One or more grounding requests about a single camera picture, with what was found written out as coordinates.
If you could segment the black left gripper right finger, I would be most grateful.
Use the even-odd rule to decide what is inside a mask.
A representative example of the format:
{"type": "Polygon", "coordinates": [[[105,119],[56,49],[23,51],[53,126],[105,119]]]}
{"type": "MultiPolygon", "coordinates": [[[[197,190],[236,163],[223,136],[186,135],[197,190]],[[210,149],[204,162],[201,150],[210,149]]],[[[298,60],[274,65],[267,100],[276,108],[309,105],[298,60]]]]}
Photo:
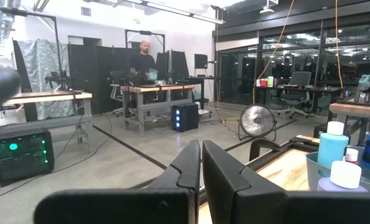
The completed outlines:
{"type": "Polygon", "coordinates": [[[212,141],[202,163],[213,223],[370,224],[370,193],[287,191],[212,141]]]}

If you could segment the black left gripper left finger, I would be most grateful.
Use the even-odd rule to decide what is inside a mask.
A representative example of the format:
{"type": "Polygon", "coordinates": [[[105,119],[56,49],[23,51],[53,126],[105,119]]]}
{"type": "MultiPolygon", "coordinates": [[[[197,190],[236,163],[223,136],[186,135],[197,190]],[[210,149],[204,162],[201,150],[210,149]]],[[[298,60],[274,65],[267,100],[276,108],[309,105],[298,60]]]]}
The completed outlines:
{"type": "Polygon", "coordinates": [[[36,206],[34,223],[197,223],[201,149],[191,141],[143,189],[63,190],[36,206]]]}

